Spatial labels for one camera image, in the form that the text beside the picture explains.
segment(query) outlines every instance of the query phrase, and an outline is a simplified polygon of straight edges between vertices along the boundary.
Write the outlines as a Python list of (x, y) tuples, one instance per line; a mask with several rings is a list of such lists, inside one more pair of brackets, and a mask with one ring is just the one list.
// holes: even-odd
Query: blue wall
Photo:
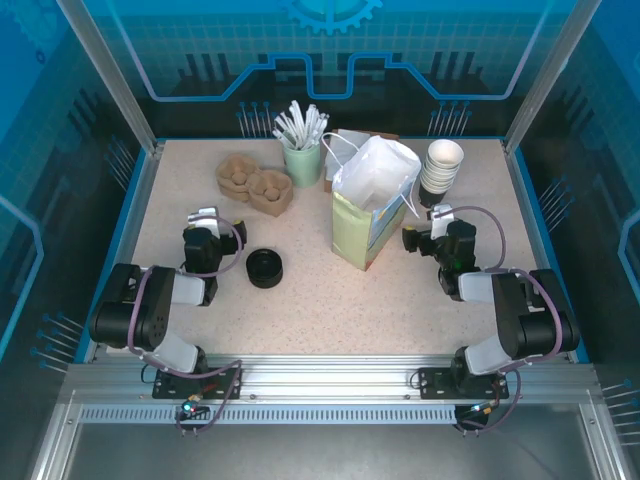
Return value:
[[(91, 0), (88, 6), (159, 135), (241, 136), (240, 102), (268, 101), (278, 110), (291, 98), (342, 102), (322, 106), (361, 113), (371, 122), (367, 128), (380, 129), (373, 120), (385, 117), (371, 111), (375, 104), (405, 135), (428, 133), (438, 100), (478, 101), (468, 133), (499, 135), (574, 3)], [(408, 91), (414, 102), (403, 120), (396, 107)], [(167, 105), (205, 102), (224, 105)], [(211, 117), (227, 121), (207, 130), (202, 125)], [(349, 121), (339, 112), (332, 118), (341, 127)]]
[(521, 145), (604, 386), (640, 383), (639, 24), (637, 2), (603, 0)]
[(55, 2), (0, 0), (0, 41), (0, 478), (13, 480), (30, 475), (75, 350), (44, 319), (86, 319), (139, 147)]

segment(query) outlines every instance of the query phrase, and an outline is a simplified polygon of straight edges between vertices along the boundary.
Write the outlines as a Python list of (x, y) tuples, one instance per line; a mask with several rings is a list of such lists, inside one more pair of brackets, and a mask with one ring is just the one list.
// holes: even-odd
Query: robotic arm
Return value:
[[(450, 205), (434, 206), (432, 229), (405, 227), (402, 240), (408, 252), (420, 250), (422, 256), (434, 257), (439, 265), (438, 281), (453, 300), (494, 305), (498, 333), (459, 349), (446, 375), (460, 396), (484, 398), (487, 385), (496, 382), (499, 372), (553, 351), (556, 324), (540, 293), (522, 276), (508, 270), (483, 272), (475, 265), (476, 227), (447, 214), (450, 210)], [(575, 350), (580, 334), (558, 278), (548, 269), (534, 270), (530, 275), (558, 311), (562, 327), (560, 352)]]
[[(233, 235), (219, 233), (217, 222), (210, 220), (212, 214), (216, 214), (215, 208), (189, 216), (189, 226), (182, 234), (188, 273), (216, 272), (222, 257), (234, 255), (238, 249)], [(234, 227), (242, 245), (246, 244), (244, 222), (237, 222)], [(209, 369), (202, 349), (168, 331), (172, 304), (208, 306), (218, 289), (216, 277), (198, 278), (188, 273), (167, 267), (153, 268), (144, 287), (133, 345), (177, 372), (206, 373)], [(143, 274), (144, 269), (138, 265), (114, 266), (89, 324), (92, 340), (113, 348), (127, 347), (133, 302)]]

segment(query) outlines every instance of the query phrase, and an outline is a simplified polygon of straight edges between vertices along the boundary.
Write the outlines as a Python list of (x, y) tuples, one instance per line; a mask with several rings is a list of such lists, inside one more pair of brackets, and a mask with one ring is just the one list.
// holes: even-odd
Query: metal bracket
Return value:
[[(422, 400), (493, 400), (496, 398), (494, 385), (500, 381), (497, 375), (475, 377), (471, 388), (462, 393), (456, 387), (450, 368), (420, 368), (417, 373)], [(503, 383), (498, 387), (500, 399), (509, 398), (509, 388)]]

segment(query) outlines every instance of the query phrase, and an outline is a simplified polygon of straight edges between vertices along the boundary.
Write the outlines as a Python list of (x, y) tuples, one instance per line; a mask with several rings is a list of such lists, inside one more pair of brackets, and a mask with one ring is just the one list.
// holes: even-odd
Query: enclosure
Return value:
[[(1, 478), (635, 478), (640, 4), (0, 5)], [(580, 345), (521, 368), (496, 433), (463, 439), (460, 402), (421, 399), (410, 378), (494, 334), (493, 306), (452, 302), (399, 232), (366, 272), (332, 253), (324, 176), (277, 218), (219, 192), (231, 153), (285, 171), (273, 114), (292, 100), (421, 159), (455, 140), (465, 160), (445, 200), (500, 219), (505, 265), (560, 278)], [(179, 268), (187, 215), (211, 205), (245, 221), (246, 252), (211, 306), (172, 308), (170, 330), (244, 370), (196, 441), (172, 427), (180, 402), (141, 382), (153, 369), (87, 325), (115, 264)], [(419, 210), (402, 226), (424, 228)], [(490, 265), (493, 223), (461, 217)], [(283, 258), (277, 288), (247, 279), (258, 247)]]

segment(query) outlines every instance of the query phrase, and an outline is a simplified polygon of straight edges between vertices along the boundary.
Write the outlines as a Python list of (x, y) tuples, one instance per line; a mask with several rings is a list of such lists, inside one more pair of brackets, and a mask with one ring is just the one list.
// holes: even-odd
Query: stack of paper cups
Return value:
[(420, 171), (420, 204), (431, 208), (453, 185), (464, 158), (462, 147), (451, 140), (436, 140), (427, 150)]

